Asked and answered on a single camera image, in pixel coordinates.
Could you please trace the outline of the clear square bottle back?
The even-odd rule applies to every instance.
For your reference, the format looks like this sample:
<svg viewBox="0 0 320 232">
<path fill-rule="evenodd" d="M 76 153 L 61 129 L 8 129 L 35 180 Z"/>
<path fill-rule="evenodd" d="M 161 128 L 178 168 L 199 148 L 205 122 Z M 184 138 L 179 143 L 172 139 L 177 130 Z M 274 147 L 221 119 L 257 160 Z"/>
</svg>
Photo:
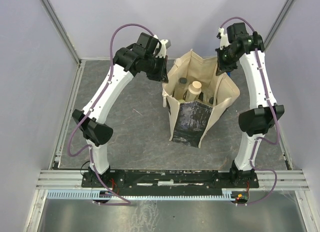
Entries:
<svg viewBox="0 0 320 232">
<path fill-rule="evenodd" d="M 211 98 L 208 100 L 208 103 L 211 104 L 211 105 L 213 105 L 213 104 L 214 104 L 214 101 L 215 101 L 215 100 L 214 100 L 214 97 L 211 97 Z"/>
</svg>

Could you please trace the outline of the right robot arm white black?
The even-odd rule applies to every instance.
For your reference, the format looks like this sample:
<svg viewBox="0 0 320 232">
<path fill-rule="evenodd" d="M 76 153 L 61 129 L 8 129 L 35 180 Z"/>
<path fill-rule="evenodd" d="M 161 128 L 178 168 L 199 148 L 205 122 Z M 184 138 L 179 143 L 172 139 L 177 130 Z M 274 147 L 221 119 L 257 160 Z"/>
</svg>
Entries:
<svg viewBox="0 0 320 232">
<path fill-rule="evenodd" d="M 246 22 L 218 29 L 217 75 L 230 73 L 240 64 L 249 92 L 249 110 L 241 113 L 238 124 L 242 131 L 240 147 L 229 172 L 215 172 L 217 188 L 258 188 L 255 159 L 269 129 L 280 131 L 279 119 L 285 113 L 272 93 L 265 65 L 265 45 L 256 31 L 247 32 Z"/>
</svg>

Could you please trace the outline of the beige jar wide lid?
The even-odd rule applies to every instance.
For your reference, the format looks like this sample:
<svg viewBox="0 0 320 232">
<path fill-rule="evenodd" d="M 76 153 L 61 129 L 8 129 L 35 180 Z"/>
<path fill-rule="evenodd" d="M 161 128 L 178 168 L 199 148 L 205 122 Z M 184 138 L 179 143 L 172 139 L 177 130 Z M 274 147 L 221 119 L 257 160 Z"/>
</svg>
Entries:
<svg viewBox="0 0 320 232">
<path fill-rule="evenodd" d="M 189 86 L 185 96 L 186 102 L 195 101 L 202 92 L 202 83 L 199 81 L 193 81 Z"/>
</svg>

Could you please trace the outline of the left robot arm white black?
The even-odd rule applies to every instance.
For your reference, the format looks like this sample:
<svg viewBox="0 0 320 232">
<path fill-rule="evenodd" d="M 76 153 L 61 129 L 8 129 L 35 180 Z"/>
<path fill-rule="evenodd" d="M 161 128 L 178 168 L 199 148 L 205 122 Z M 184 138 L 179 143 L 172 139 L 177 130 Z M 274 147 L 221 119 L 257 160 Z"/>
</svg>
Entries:
<svg viewBox="0 0 320 232">
<path fill-rule="evenodd" d="M 106 120 L 113 104 L 140 72 L 149 80 L 168 83 L 167 50 L 170 46 L 170 40 L 142 32 L 137 42 L 116 51 L 109 72 L 93 98 L 83 109 L 73 111 L 72 118 L 89 148 L 89 173 L 99 187 L 106 187 L 111 179 L 107 147 L 114 131 L 106 125 Z"/>
</svg>

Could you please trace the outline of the beige canvas tote bag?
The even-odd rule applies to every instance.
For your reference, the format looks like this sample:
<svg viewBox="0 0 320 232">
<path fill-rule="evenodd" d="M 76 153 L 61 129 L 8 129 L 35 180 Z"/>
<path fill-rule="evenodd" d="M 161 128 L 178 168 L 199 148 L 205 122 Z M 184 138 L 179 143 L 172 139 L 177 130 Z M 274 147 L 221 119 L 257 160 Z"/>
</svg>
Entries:
<svg viewBox="0 0 320 232">
<path fill-rule="evenodd" d="M 199 148 L 208 130 L 240 96 L 233 80 L 223 73 L 216 76 L 217 57 L 202 58 L 193 50 L 177 58 L 162 85 L 163 106 L 168 109 L 170 141 Z M 174 97 L 179 78 L 202 84 L 203 100 L 181 102 Z M 214 97 L 214 103 L 208 100 Z"/>
</svg>

